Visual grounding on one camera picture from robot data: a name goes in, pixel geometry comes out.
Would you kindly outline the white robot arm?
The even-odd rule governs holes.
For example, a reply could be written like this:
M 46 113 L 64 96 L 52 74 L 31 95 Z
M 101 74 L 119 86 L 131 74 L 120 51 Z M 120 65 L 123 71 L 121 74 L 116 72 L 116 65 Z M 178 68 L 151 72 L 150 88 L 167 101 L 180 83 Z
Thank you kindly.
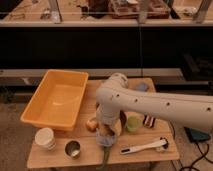
M 211 134 L 213 96 L 142 92 L 128 88 L 128 79 L 114 73 L 96 91 L 98 120 L 114 126 L 121 111 L 136 112 Z

